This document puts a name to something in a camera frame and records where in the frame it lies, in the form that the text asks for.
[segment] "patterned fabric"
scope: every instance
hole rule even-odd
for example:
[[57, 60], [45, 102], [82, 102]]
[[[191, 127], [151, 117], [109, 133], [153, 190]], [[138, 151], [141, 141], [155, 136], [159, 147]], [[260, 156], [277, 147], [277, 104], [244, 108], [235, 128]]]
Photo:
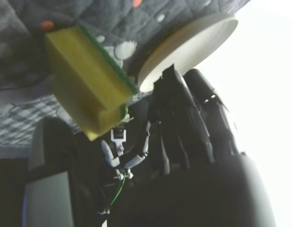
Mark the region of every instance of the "patterned fabric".
[[196, 18], [234, 14], [248, 1], [0, 0], [0, 147], [29, 146], [35, 123], [62, 110], [45, 96], [50, 70], [42, 22], [54, 22], [57, 30], [81, 23], [136, 82], [143, 62], [165, 38]]

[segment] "plate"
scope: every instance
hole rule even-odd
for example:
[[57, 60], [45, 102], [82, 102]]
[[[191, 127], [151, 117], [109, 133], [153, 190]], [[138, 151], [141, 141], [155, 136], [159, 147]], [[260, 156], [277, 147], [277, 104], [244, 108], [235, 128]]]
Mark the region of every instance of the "plate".
[[229, 38], [237, 24], [235, 16], [219, 13], [181, 28], [167, 38], [142, 66], [137, 81], [140, 91], [152, 91], [154, 82], [172, 64], [181, 75], [197, 66]]

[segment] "sponge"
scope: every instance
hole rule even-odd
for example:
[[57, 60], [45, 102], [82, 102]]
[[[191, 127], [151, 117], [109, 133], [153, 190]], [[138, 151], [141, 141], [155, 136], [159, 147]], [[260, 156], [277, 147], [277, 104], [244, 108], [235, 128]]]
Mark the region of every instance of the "sponge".
[[137, 88], [82, 26], [47, 33], [45, 44], [59, 102], [90, 140], [125, 116]]

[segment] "orange dot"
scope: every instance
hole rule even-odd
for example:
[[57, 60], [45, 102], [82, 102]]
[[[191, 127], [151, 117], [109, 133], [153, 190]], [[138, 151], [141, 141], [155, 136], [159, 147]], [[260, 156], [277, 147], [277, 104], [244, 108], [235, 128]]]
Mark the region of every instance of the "orange dot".
[[133, 0], [133, 1], [132, 1], [132, 6], [133, 6], [134, 8], [137, 8], [137, 7], [139, 7], [139, 6], [142, 4], [142, 1], [143, 1], [143, 0]]
[[54, 23], [47, 20], [41, 23], [41, 28], [43, 31], [51, 31], [54, 27]]

